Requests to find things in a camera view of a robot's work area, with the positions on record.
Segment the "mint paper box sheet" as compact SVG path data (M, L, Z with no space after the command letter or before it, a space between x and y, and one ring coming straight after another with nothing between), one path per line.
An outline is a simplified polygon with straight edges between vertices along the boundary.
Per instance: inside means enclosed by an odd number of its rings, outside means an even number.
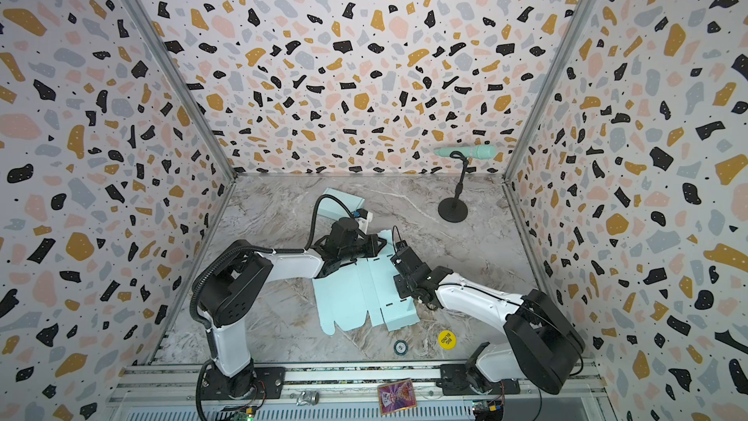
M364 198L342 192L333 188L325 189L325 194L337 198L349 211L354 212L364 205ZM319 205L319 215L323 218L337 220L347 216L343 207L330 199L323 199Z

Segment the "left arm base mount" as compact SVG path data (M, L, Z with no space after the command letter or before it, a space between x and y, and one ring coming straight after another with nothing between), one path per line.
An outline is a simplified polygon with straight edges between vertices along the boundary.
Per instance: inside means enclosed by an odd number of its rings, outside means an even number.
M214 364L205 370L198 383L198 394L204 401L242 401L249 403L280 399L286 369L283 366L259 366L251 363L238 374L224 375Z

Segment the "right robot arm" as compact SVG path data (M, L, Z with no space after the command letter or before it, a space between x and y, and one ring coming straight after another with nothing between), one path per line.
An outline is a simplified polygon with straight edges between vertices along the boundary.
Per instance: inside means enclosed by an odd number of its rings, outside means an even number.
M405 242L395 244L391 262L397 269L393 280L401 297L432 310L465 314L508 339L506 348L484 342L467 362L446 366L438 382L446 395L496 395L501 382L520 377L557 395L575 374L574 367L584 363L582 337L544 292L508 294L446 267L432 269Z

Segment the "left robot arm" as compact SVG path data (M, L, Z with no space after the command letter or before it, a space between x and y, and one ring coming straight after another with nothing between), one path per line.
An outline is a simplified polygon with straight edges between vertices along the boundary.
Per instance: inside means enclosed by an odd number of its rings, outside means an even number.
M340 218L328 234L303 249L271 249L237 240L195 279L189 313L202 325L210 363L226 382L251 383L253 358L245 317L265 284L288 279L321 279L361 259L378 257L388 241L368 234L357 218Z

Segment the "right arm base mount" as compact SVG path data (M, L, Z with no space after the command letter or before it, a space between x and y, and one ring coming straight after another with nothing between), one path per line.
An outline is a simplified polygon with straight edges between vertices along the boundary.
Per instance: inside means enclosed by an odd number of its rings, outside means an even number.
M443 364L436 386L446 396L518 394L524 377L508 345L485 342L463 363Z

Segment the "mint box sheets stack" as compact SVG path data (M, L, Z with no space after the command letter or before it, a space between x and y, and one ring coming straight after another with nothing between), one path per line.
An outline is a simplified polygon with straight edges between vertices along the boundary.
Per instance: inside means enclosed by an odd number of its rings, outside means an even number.
M313 282L319 324L325 334L333 335L338 329L353 331L365 323L398 331L420 322L413 299L400 297L395 287L393 232L383 230L379 237L388 242L379 255L362 258Z

